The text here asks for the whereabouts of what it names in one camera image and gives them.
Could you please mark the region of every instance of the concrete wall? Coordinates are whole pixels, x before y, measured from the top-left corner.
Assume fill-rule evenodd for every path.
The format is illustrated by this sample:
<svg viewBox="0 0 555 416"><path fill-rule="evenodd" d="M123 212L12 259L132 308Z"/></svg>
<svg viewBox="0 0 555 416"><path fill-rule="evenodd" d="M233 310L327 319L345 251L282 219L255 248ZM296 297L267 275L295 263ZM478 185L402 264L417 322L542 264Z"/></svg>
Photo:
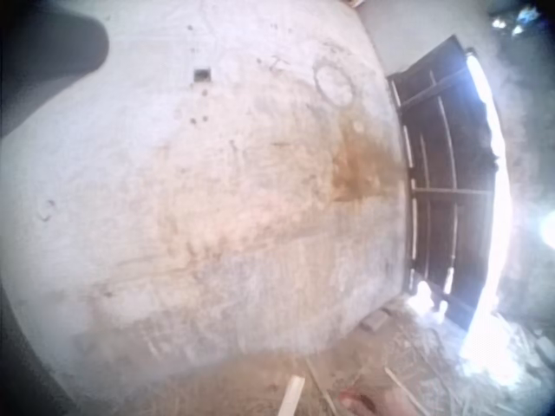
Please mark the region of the concrete wall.
<svg viewBox="0 0 555 416"><path fill-rule="evenodd" d="M72 397L322 348L401 291L399 127L352 9L61 5L108 58L4 138L0 206L5 290Z"/></svg>
<svg viewBox="0 0 555 416"><path fill-rule="evenodd" d="M488 11L514 1L367 0L359 8L387 74L402 71L455 34L474 48L491 84L506 139L513 236L500 309L511 317L552 321L555 251L541 223L555 210L555 42L549 34L501 38Z"/></svg>

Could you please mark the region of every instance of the debris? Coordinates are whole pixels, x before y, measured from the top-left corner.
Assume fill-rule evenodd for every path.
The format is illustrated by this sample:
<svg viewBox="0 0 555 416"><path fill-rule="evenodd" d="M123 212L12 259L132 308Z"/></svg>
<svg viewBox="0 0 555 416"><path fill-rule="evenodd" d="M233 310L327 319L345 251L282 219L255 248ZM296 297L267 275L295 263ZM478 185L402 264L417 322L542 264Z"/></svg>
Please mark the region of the debris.
<svg viewBox="0 0 555 416"><path fill-rule="evenodd" d="M377 331L387 320L389 315L381 309L372 312L361 322L361 326L370 332Z"/></svg>
<svg viewBox="0 0 555 416"><path fill-rule="evenodd" d="M343 390L339 393L339 403L356 416L374 416L375 404L363 394Z"/></svg>
<svg viewBox="0 0 555 416"><path fill-rule="evenodd" d="M545 336L542 336L536 341L536 350L538 351L541 359L549 367L555 366L555 345Z"/></svg>
<svg viewBox="0 0 555 416"><path fill-rule="evenodd" d="M333 401L331 400L331 397L328 394L328 392L320 384L320 380L317 378L316 371L314 371L314 367L312 366L312 363L308 358L306 358L305 361L306 361L306 367L309 368L312 379L316 383L316 386L318 387L318 390L320 390L320 393L322 394L324 400L326 400L326 403L330 407L331 412L333 413L334 416L338 416L336 406L333 404Z"/></svg>
<svg viewBox="0 0 555 416"><path fill-rule="evenodd" d="M362 3L364 3L364 0L344 0L344 2L348 4L350 7L355 8L360 6Z"/></svg>
<svg viewBox="0 0 555 416"><path fill-rule="evenodd" d="M432 372L434 373L435 377L437 377L437 379L440 381L441 385L443 386L443 388L445 388L447 394L449 395L449 405L451 408L451 411L453 411L453 404L452 404L452 400L455 401L455 403L457 403L457 405L460 406L460 400L459 398L453 393L453 391L451 390L451 388L449 388L449 386L447 385L447 383L443 380L443 377L441 377L441 374L439 371L437 371L428 361L428 359L426 358L426 356L422 353L422 351L416 347L416 345L410 340L410 338L408 337L408 334L405 332L405 330L401 327L401 325L397 325L397 327L399 328L399 332L401 332L403 334L403 336L407 339L408 343L412 346L412 348L414 349L414 351L420 356L420 358L426 363L426 365L428 366L428 368L430 370L432 370Z"/></svg>
<svg viewBox="0 0 555 416"><path fill-rule="evenodd" d="M534 352L530 354L528 360L526 360L526 370L531 375L538 375L538 372L544 368L544 362L539 357L539 354Z"/></svg>
<svg viewBox="0 0 555 416"><path fill-rule="evenodd" d="M277 416L293 416L297 410L297 404L301 398L304 387L304 377L292 375L285 390L285 396L279 407Z"/></svg>
<svg viewBox="0 0 555 416"><path fill-rule="evenodd" d="M423 405L420 404L418 399L399 381L397 376L388 368L384 368L385 373L389 376L389 378L408 396L408 399L412 402L413 405L422 413L424 416L430 416L430 413L424 408Z"/></svg>
<svg viewBox="0 0 555 416"><path fill-rule="evenodd" d="M517 412L516 410L513 410L509 407L503 406L503 405L496 405L495 407L497 407L499 410L502 410L503 412L507 412L510 414L516 414L517 416L520 415L519 412Z"/></svg>

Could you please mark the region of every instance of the small hole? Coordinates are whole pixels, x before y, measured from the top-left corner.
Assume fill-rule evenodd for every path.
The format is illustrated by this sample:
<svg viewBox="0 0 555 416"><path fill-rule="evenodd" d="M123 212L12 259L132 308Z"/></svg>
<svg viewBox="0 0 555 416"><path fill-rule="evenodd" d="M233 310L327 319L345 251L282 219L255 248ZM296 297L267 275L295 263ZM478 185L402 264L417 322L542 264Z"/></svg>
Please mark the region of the small hole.
<svg viewBox="0 0 555 416"><path fill-rule="evenodd" d="M212 74L209 68L195 69L194 70L194 81L195 82L210 82L212 80Z"/></svg>

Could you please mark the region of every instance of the rust stain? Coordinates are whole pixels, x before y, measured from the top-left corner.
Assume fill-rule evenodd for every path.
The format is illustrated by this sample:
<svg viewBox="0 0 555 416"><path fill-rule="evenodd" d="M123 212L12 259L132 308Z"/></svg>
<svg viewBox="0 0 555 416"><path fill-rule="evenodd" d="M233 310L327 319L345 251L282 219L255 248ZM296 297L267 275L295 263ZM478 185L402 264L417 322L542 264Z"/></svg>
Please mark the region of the rust stain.
<svg viewBox="0 0 555 416"><path fill-rule="evenodd" d="M341 134L342 143L332 160L333 200L361 201L391 195L402 177L391 152L371 133L357 132L351 117L341 120Z"/></svg>

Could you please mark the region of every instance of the wooden stick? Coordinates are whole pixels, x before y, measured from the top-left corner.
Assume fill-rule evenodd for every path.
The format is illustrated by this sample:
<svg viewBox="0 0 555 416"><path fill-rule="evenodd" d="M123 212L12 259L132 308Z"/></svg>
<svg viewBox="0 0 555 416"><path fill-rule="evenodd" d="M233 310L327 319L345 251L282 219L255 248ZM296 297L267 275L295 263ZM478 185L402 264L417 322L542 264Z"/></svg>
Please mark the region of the wooden stick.
<svg viewBox="0 0 555 416"><path fill-rule="evenodd" d="M412 402L413 405L415 405L415 407L420 411L420 413L422 413L424 416L430 416L430 413L428 413L428 410L426 410L426 408L424 408L424 406L420 404L420 402L416 399L416 397L399 381L397 376L389 368L384 367L383 369L385 370L385 374L387 374L389 378L397 386L399 386L403 392L405 392L405 394L408 396L408 399Z"/></svg>
<svg viewBox="0 0 555 416"><path fill-rule="evenodd" d="M281 407L279 407L279 413L277 416L293 416L297 410L297 404L301 398L301 393L304 387L304 377L299 377L298 375L292 375L287 383L287 389L285 390L285 396L281 402Z"/></svg>
<svg viewBox="0 0 555 416"><path fill-rule="evenodd" d="M305 361L306 361L306 367L309 368L310 375L312 376L312 379L316 383L316 386L318 387L318 390L320 390L320 393L322 394L324 400L326 400L326 403L328 404L328 407L330 408L330 410L331 410L331 412L333 413L334 416L338 416L336 406L333 404L333 401L331 400L331 397L328 394L328 392L326 390L324 390L324 388L320 384L320 380L316 376L316 371L314 371L314 367L312 366L312 363L310 362L310 360L308 358L306 358Z"/></svg>

